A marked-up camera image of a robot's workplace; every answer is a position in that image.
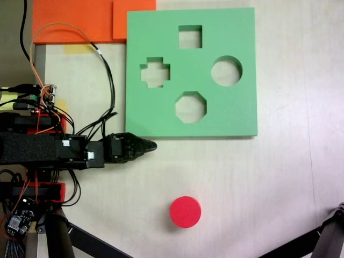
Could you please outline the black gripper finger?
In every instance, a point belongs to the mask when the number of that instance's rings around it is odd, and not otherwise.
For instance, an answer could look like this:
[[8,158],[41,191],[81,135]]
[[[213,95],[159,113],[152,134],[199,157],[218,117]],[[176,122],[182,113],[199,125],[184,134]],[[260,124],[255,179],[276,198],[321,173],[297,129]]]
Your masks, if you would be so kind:
[[157,147],[151,140],[140,138],[132,133],[123,133],[124,145],[127,147]]
[[157,147],[149,148],[125,148],[123,151],[122,162],[134,161],[148,152],[156,150]]

